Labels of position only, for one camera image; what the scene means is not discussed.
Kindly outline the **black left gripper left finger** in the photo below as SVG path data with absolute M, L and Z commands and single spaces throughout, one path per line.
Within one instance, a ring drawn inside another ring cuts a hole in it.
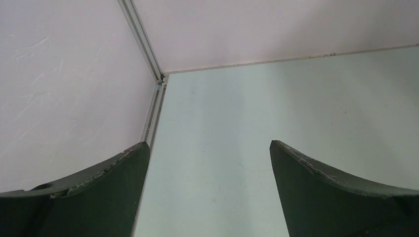
M 3 237 L 129 237 L 149 166 L 140 142 L 31 190 L 0 195 Z

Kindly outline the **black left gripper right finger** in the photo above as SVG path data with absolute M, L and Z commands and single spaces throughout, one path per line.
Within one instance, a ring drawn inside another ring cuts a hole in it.
M 279 140 L 270 157 L 290 236 L 418 236 L 417 190 L 346 173 Z

